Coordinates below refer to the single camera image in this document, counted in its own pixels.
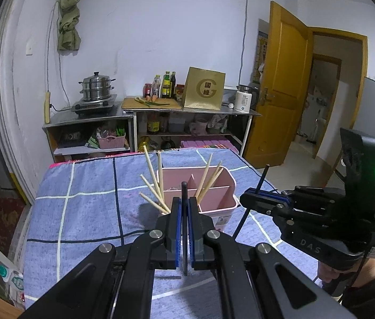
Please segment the person right hand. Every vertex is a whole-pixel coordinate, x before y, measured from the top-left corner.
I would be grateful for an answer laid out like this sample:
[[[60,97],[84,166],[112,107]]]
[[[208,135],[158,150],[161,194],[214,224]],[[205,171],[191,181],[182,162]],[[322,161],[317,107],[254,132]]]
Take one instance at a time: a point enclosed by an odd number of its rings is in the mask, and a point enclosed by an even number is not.
[[[362,287],[375,279],[375,258],[364,258],[348,270],[339,271],[319,261],[317,277],[321,280],[322,289],[331,296],[339,296],[337,288]]]

